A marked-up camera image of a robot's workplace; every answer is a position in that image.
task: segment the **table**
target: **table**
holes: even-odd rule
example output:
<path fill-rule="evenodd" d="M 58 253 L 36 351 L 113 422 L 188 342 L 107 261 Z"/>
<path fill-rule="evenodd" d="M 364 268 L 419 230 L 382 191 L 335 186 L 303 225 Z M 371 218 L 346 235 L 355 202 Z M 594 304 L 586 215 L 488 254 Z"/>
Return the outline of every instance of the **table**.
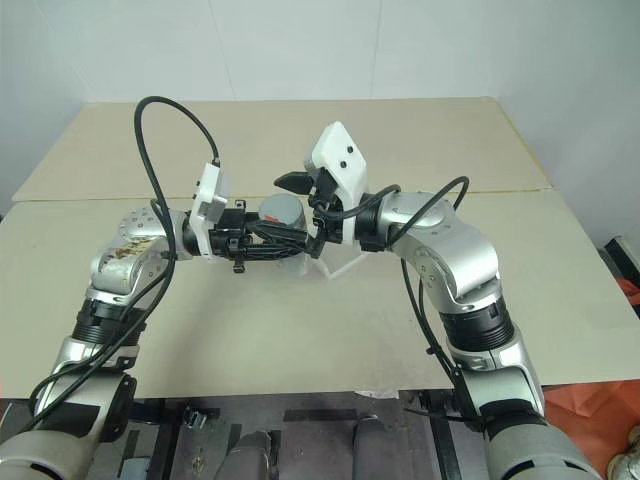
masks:
<path fill-rule="evenodd" d="M 255 108 L 271 112 L 268 128 L 277 130 L 278 125 L 287 125 L 286 138 L 292 139 L 296 151 L 299 140 L 294 130 L 299 126 L 307 132 L 307 120 L 317 120 L 308 112 L 331 110 L 334 114 L 343 108 L 348 118 L 355 119 L 351 120 L 353 126 L 348 122 L 347 126 L 368 157 L 370 147 L 363 147 L 360 136 L 365 144 L 373 145 L 386 133 L 354 132 L 366 130 L 357 119 L 375 124 L 374 117 L 360 113 L 360 109 L 371 112 L 378 106 L 370 104 L 377 103 L 328 102 L 337 109 L 332 110 L 324 102 L 260 102 Z M 411 146 L 403 147 L 413 154 L 406 150 L 407 155 L 394 160 L 398 167 L 393 169 L 394 181 L 409 185 L 405 190 L 418 188 L 420 182 L 422 189 L 435 189 L 458 173 L 476 173 L 477 178 L 471 173 L 475 193 L 468 195 L 460 216 L 483 230 L 498 251 L 505 298 L 541 382 L 637 378 L 640 363 L 634 352 L 640 342 L 640 322 L 497 104 L 489 99 L 383 103 L 386 107 L 380 108 L 389 112 L 414 111 L 414 117 L 407 116 L 407 125 L 411 118 L 424 118 L 442 132 L 440 137 L 425 133 L 428 142 L 420 142 L 416 136 Z M 300 120 L 297 126 L 281 120 L 277 111 L 285 119 L 296 116 L 289 106 L 297 112 L 297 118 L 307 120 Z M 232 104 L 195 107 L 198 114 L 205 115 L 222 107 L 235 108 Z M 18 192 L 18 203 L 0 224 L 0 302 L 4 307 L 0 381 L 4 397 L 27 396 L 48 372 L 62 338 L 73 329 L 91 258 L 114 235 L 119 219 L 142 205 L 142 198 L 149 193 L 144 178 L 138 178 L 137 173 L 114 188 L 119 178 L 116 172 L 128 175 L 131 168 L 123 159 L 127 159 L 126 165 L 137 165 L 133 160 L 135 146 L 125 147 L 118 133 L 119 123 L 114 120 L 125 118 L 122 112 L 132 108 L 107 104 L 83 110 Z M 234 130 L 231 137 L 244 135 L 242 148 L 246 153 L 255 151 L 250 146 L 251 134 L 255 133 L 265 151 L 275 152 L 275 146 L 267 148 L 268 138 L 260 137 L 259 129 L 252 130 L 260 122 L 251 115 L 251 104 L 238 109 L 244 109 L 249 131 L 243 134 Z M 152 115 L 155 113 L 148 112 L 152 124 L 149 129 L 155 131 L 160 126 L 153 126 Z M 387 116 L 385 125 L 400 121 Z M 240 120 L 234 121 L 239 129 Z M 457 132 L 455 145 L 450 143 L 455 135 L 449 128 Z M 413 129 L 429 131 L 419 125 Z M 394 140 L 407 131 L 392 130 L 395 136 L 388 138 Z M 171 132 L 178 132 L 177 127 Z M 111 142 L 107 141 L 109 135 L 115 137 Z M 282 145 L 284 137 L 274 134 L 272 141 Z M 249 197 L 249 207 L 273 191 L 268 186 L 272 178 L 300 169 L 300 164 L 292 161 L 292 152 L 270 163 L 264 158 L 249 163 L 250 155 L 237 153 L 242 150 L 242 142 L 230 141 L 227 146 L 224 135 L 217 133 L 216 138 L 223 151 L 223 167 L 228 163 L 231 170 L 236 169 L 232 172 L 237 177 L 234 191 Z M 155 158 L 165 158 L 161 161 L 164 174 L 159 175 L 171 189 L 171 196 L 190 196 L 202 159 L 196 161 L 185 154 L 181 166 L 191 165 L 193 176 L 181 180 L 179 170 L 171 175 L 175 162 L 168 155 L 163 157 L 160 150 L 151 155 L 154 162 Z M 460 156 L 459 163 L 453 162 L 455 155 Z M 417 157 L 424 162 L 407 160 Z M 441 169 L 436 168 L 437 159 L 443 157 L 448 161 Z M 389 168 L 383 157 L 378 154 L 376 158 L 370 162 L 373 189 L 390 180 L 379 173 Z M 483 169 L 476 158 L 486 159 L 487 168 Z M 63 181 L 62 185 L 56 185 L 54 179 L 46 182 L 46 175 L 54 170 L 57 178 L 73 181 Z M 176 199 L 171 204 L 188 208 L 190 201 Z M 433 311 L 429 313 L 437 336 L 443 340 L 441 322 Z M 167 296 L 142 336 L 141 347 L 132 370 L 139 381 L 139 397 L 449 386 L 437 362 L 424 353 L 425 341 L 412 316 L 398 259 L 392 254 L 370 255 L 331 282 L 316 271 L 303 278 L 294 277 L 275 263 L 250 263 L 247 273 L 236 275 L 228 262 L 181 262 Z"/>

